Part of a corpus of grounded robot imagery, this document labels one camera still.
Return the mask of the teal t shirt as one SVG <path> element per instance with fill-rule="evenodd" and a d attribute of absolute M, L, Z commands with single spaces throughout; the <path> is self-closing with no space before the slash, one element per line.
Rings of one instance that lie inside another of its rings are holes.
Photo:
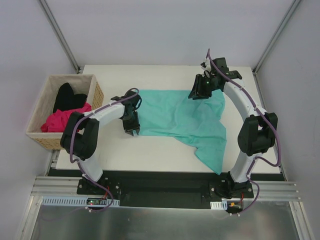
<path fill-rule="evenodd" d="M 225 97 L 220 90 L 208 99 L 190 99 L 187 90 L 140 90 L 137 110 L 141 136 L 172 137 L 194 147 L 194 155 L 221 174 L 227 130 L 220 122 Z"/>

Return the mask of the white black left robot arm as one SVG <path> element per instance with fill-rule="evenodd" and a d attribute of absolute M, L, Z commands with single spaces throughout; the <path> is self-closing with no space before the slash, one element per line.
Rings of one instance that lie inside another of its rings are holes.
<path fill-rule="evenodd" d="M 110 122 L 120 119 L 124 132 L 138 135 L 140 123 L 137 110 L 142 103 L 137 88 L 129 89 L 123 96 L 115 96 L 110 102 L 85 113 L 73 112 L 66 124 L 60 145 L 69 154 L 70 162 L 76 163 L 82 173 L 85 186 L 94 194 L 111 195 L 96 153 L 99 131 Z"/>

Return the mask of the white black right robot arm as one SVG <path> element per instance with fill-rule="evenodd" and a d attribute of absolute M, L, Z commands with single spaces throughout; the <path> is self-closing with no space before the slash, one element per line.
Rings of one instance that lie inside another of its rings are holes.
<path fill-rule="evenodd" d="M 226 199 L 241 197 L 252 188 L 251 172 L 256 161 L 261 160 L 279 139 L 278 117 L 255 102 L 246 90 L 241 74 L 230 70 L 224 57 L 212 59 L 206 56 L 201 67 L 203 73 L 195 76 L 188 97 L 205 100 L 220 90 L 230 98 L 243 120 L 237 137 L 239 155 L 225 179 L 214 187 L 214 193 Z"/>

